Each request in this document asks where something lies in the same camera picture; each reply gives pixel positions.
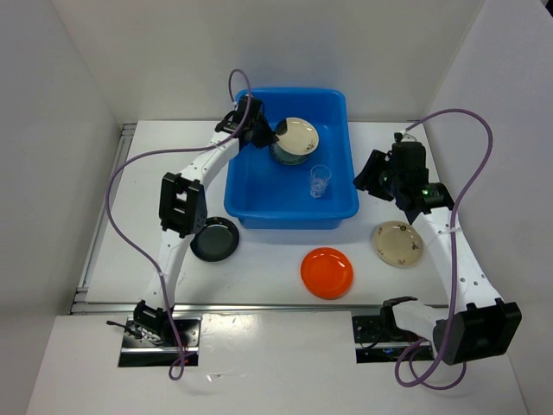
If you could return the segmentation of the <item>orange round plate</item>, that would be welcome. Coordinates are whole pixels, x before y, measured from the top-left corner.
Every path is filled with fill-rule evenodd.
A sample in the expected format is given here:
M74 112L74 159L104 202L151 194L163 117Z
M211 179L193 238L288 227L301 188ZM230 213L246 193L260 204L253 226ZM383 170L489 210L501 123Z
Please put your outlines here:
M324 300L335 300L351 289L354 271L343 252L332 247L319 247L302 260L300 276L311 294Z

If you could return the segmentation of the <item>blue patterned ceramic plate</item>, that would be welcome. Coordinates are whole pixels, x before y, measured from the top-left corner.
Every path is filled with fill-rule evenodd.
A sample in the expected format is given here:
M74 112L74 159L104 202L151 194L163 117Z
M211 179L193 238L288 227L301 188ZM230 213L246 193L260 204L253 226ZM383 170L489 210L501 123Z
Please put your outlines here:
M270 146L270 155L274 161L286 166L295 166L306 162L309 155L294 155L283 150L278 144Z

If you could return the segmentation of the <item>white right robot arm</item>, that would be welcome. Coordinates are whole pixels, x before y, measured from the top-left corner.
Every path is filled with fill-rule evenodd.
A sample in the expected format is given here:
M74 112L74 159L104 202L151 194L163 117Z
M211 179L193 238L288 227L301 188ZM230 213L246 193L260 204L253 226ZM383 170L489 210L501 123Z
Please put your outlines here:
M353 185L394 202L405 214L422 237L449 300L447 309L410 296L386 300L378 321L381 334L389 340L407 331L416 334L450 366L504 354L522 312L516 303L505 302L485 276L456 224L456 202L445 185L429 181L424 146L403 141L387 152L373 150Z

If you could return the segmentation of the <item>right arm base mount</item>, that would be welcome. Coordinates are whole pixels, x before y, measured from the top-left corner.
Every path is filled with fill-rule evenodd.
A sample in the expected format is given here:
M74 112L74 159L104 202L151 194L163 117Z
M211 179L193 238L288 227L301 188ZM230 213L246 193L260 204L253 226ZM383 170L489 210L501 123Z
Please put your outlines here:
M379 316L352 316L355 357L358 364L396 362L419 337L402 331L391 335Z

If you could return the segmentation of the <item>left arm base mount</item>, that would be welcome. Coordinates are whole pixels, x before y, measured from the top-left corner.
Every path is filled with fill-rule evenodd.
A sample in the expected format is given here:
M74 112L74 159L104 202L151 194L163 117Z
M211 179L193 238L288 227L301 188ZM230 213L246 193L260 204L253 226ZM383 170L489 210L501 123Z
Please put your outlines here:
M105 323L123 331L119 367L169 367L178 357L178 347L171 328L168 328L168 337L163 340L139 328L130 317L125 323L112 320ZM176 318L175 325L185 347L185 366L197 367L201 319Z

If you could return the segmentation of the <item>black round plate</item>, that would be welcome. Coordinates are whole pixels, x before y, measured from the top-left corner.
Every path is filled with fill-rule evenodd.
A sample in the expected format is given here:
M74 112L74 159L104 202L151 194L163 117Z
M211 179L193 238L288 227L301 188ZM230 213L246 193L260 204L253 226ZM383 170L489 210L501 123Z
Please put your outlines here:
M223 261L238 248L240 234L237 226L227 218L209 217L194 236L190 249L196 258L209 263Z

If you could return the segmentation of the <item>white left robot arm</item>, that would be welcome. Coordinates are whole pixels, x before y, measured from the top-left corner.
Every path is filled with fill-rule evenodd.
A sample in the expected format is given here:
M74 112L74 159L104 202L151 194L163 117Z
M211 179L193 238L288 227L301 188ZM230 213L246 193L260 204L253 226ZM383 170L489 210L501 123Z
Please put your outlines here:
M215 126L207 147L179 172L163 176L158 210L162 242L156 274L133 312L135 325L151 344L176 344L169 315L175 307L175 288L184 256L207 222L209 185L248 144L263 148L275 142L275 133L264 116L263 101L244 95Z

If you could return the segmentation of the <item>clear plastic cup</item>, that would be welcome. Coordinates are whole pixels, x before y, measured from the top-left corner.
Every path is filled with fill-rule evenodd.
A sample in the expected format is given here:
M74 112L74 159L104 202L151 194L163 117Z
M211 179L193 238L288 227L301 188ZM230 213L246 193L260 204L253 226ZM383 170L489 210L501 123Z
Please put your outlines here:
M313 198L321 198L332 178L332 171L325 165L315 165L309 173L310 195Z

